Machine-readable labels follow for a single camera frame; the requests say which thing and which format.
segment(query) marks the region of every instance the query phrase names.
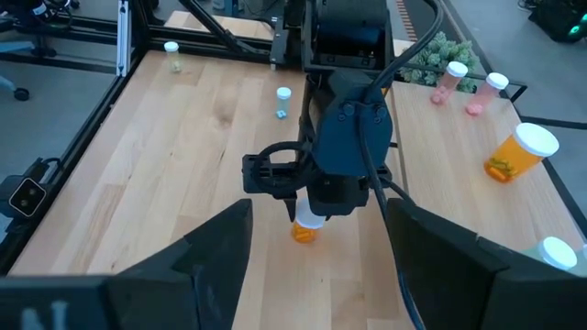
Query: white cap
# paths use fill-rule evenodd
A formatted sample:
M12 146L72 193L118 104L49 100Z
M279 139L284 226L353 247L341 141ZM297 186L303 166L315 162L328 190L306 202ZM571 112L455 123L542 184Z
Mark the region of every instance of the white cap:
M447 72L453 77L462 78L467 75L468 71L469 69L467 69L465 64L455 60L447 65Z
M307 198L301 199L295 206L295 221L304 228L322 228L326 220L327 218L325 216L312 213L312 210L310 210L310 201Z
M165 48L165 51L177 51L180 48L180 45L175 41L167 41L163 47Z
M277 89L277 98L287 100L292 97L292 90L287 87L280 87Z
M557 138L544 127L535 124L519 124L515 128L514 138L525 151L539 157L550 157L559 150Z
M505 89L505 87L507 87L507 85L510 83L510 81L504 75L497 72L489 73L487 78L485 78L485 81L498 90Z
M538 245L538 253L546 263L559 270L569 270L577 266L575 251L560 238L546 237Z

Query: metal bolt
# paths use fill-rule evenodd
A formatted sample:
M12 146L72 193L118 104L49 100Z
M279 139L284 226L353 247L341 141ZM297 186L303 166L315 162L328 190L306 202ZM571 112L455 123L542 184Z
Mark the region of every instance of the metal bolt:
M387 116L387 108L383 105L379 105L375 108L375 115L381 118L385 118Z
M345 103L342 105L342 111L344 111L347 116L353 116L355 115L355 106L350 103Z

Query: wooden table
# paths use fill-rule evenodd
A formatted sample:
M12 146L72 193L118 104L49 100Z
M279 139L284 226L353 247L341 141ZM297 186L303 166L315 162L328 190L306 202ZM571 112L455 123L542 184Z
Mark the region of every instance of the wooden table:
M11 274L116 273L248 197L253 241L235 329L410 329L373 198L305 246L290 238L281 202L242 191L243 154L296 139L304 75L195 56L182 56L182 73L171 74L164 59L146 55ZM274 114L278 86L293 90L286 120ZM482 157L517 120L511 105L473 120L462 113L467 95L436 109L429 92L393 86L395 180L424 207L507 246L555 234L577 247L541 167L509 186L482 176Z

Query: floor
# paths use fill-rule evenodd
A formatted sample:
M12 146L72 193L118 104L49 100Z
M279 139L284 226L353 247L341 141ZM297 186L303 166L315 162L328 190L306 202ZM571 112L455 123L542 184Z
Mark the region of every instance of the floor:
M247 0L244 16L270 5L268 0ZM393 22L393 34L407 39L406 30L395 5L387 0ZM584 65L587 43L563 45L551 41L527 20L527 12L517 9L512 0L444 0L454 7L469 28L492 67L509 77L526 82L528 91L516 102L525 115L587 122L587 93L581 80L587 76ZM412 13L415 30L427 28L431 11L422 0L405 0ZM211 10L211 1L201 4ZM183 7L177 0L161 0L157 16L167 19L173 10ZM277 1L266 16L282 11ZM116 2L85 0L75 15L116 19ZM22 36L0 36L0 39ZM114 65L116 48L76 41L52 39L50 45L60 58ZM92 111L114 74L65 70L0 61L0 74L31 91L31 100L20 103L6 91L0 91L0 179L21 173L36 157L56 157L67 148L73 136ZM586 132L553 128L561 142L560 152L552 161L574 199L587 212ZM0 218L0 229L7 221Z

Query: green plant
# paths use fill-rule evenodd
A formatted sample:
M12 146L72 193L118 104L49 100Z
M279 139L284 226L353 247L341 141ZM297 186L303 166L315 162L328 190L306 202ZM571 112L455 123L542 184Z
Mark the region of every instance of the green plant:
M432 41L410 60L410 63L445 69L451 61L459 61L472 71L479 63L479 58L473 54L470 41L458 44L447 40L444 32L438 32ZM436 86L444 73L402 68L400 74L408 83ZM457 86L458 91L467 93L472 93L474 88L475 82L470 78L463 78Z

